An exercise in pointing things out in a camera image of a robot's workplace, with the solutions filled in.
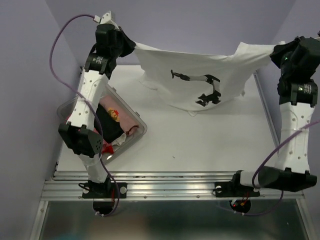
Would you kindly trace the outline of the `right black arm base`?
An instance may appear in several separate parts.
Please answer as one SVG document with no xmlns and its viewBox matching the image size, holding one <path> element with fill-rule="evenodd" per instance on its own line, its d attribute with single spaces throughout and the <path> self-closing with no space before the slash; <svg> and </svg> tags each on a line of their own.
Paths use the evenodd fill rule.
<svg viewBox="0 0 320 240">
<path fill-rule="evenodd" d="M 217 198 L 259 197 L 260 191 L 254 191 L 252 186 L 242 185 L 242 170 L 238 170 L 230 181 L 218 181 L 214 183 L 212 194 Z"/>
</svg>

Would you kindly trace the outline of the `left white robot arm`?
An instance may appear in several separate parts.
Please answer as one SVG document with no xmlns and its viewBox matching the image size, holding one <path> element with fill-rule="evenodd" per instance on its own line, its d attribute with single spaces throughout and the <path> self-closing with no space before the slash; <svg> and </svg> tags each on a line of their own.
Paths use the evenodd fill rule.
<svg viewBox="0 0 320 240">
<path fill-rule="evenodd" d="M 117 59 L 131 54 L 136 44 L 111 21 L 97 25 L 95 39 L 83 67 L 73 112 L 66 123 L 60 124 L 58 132 L 65 145 L 81 159 L 88 179 L 95 183 L 95 193 L 106 197 L 111 193 L 111 184 L 106 181 L 109 175 L 101 161 L 103 137 L 96 111 Z"/>
</svg>

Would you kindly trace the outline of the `white printed t-shirt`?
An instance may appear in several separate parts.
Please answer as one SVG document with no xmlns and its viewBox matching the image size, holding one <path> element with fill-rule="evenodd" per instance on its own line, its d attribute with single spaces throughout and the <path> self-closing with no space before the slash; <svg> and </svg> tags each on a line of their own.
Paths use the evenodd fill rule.
<svg viewBox="0 0 320 240">
<path fill-rule="evenodd" d="M 232 55 L 162 50 L 137 43 L 140 83 L 169 106 L 199 112 L 245 94 L 251 75 L 271 62 L 274 45 L 241 42 Z"/>
</svg>

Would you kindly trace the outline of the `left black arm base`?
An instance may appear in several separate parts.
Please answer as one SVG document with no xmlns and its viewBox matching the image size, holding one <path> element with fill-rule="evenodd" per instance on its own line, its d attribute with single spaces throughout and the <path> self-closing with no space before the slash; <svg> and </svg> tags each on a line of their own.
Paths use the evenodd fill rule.
<svg viewBox="0 0 320 240">
<path fill-rule="evenodd" d="M 114 182 L 107 177 L 104 182 L 96 183 L 91 180 L 80 182 L 78 186 L 82 189 L 83 199 L 125 199 L 127 197 L 126 182 Z"/>
</svg>

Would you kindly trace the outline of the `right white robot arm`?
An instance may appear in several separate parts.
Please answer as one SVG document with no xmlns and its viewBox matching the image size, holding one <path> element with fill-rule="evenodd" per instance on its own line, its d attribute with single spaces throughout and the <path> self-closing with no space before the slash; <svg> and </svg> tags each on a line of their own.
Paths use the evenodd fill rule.
<svg viewBox="0 0 320 240">
<path fill-rule="evenodd" d="M 276 45 L 271 61 L 280 69 L 277 85 L 281 113 L 280 144 L 255 172 L 238 171 L 231 192 L 242 195 L 248 187 L 299 192 L 317 184 L 308 163 L 309 128 L 319 89 L 312 76 L 320 65 L 320 41 L 296 37 Z"/>
</svg>

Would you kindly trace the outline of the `clear plastic storage bin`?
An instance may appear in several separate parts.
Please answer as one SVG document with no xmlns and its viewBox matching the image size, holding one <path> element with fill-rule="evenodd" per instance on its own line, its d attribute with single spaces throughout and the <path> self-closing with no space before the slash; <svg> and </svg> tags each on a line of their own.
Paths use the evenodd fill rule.
<svg viewBox="0 0 320 240">
<path fill-rule="evenodd" d="M 57 109 L 58 132 L 70 159 L 108 163 L 147 131 L 146 124 L 108 84 L 81 84 L 82 93 Z"/>
</svg>

